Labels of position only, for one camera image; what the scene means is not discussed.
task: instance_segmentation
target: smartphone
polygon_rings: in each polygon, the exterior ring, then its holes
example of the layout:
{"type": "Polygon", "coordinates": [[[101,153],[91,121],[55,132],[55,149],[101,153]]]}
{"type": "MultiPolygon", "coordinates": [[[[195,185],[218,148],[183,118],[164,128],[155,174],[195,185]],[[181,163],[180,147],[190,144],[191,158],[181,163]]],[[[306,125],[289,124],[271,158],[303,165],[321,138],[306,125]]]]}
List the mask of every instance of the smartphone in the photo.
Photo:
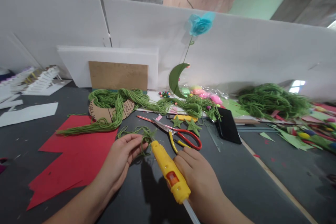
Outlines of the smartphone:
{"type": "Polygon", "coordinates": [[[221,121],[219,119],[216,121],[219,136],[235,144],[242,144],[231,110],[219,107],[218,111],[221,115],[221,121]]]}

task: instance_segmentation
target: scissors blade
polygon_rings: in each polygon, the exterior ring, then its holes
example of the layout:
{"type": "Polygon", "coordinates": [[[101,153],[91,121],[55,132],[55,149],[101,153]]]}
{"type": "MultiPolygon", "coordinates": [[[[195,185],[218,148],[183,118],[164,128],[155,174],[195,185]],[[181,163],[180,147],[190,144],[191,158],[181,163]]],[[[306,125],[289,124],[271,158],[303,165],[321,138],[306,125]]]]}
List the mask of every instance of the scissors blade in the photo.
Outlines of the scissors blade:
{"type": "Polygon", "coordinates": [[[153,121],[164,131],[169,132],[172,131],[171,129],[169,129],[166,125],[164,125],[163,123],[159,122],[158,120],[153,118],[153,121]]]}

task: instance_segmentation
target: left hand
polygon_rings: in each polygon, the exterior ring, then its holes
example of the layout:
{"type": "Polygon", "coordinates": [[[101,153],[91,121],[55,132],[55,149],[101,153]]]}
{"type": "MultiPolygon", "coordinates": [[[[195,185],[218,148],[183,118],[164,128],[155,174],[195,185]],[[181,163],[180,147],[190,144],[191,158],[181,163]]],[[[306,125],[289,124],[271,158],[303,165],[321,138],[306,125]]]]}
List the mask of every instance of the left hand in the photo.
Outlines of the left hand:
{"type": "MultiPolygon", "coordinates": [[[[111,190],[116,192],[125,181],[128,168],[132,161],[141,152],[142,135],[128,134],[114,142],[105,162],[97,175],[109,183],[111,190]]],[[[148,147],[148,143],[143,144],[143,149],[148,147]]]]}

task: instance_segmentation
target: hand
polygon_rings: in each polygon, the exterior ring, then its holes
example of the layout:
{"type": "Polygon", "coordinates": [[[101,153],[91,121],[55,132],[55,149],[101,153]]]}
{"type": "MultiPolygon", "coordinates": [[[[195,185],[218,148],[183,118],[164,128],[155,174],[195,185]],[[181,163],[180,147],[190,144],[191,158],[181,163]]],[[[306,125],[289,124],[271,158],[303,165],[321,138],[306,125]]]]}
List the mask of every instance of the hand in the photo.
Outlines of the hand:
{"type": "Polygon", "coordinates": [[[207,224],[222,223],[218,214],[226,197],[208,161],[195,149],[184,147],[174,162],[191,190],[189,203],[197,217],[207,224]]]}
{"type": "MultiPolygon", "coordinates": [[[[112,145],[97,179],[108,182],[113,192],[122,186],[128,168],[140,154],[141,141],[142,135],[128,134],[116,140],[112,145]]],[[[146,149],[148,143],[144,143],[142,147],[146,149]]]]}

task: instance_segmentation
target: blue paper rose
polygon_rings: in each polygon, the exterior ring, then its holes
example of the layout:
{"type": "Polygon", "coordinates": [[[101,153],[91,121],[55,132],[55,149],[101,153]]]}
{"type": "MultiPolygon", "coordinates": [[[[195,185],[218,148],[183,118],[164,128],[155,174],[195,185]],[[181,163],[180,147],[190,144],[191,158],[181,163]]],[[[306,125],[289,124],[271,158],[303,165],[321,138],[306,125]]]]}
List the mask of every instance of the blue paper rose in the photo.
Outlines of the blue paper rose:
{"type": "Polygon", "coordinates": [[[198,36],[204,33],[207,33],[212,27],[212,21],[215,19],[214,12],[207,12],[200,17],[196,14],[192,14],[189,18],[189,22],[192,27],[190,29],[191,36],[198,36]]]}

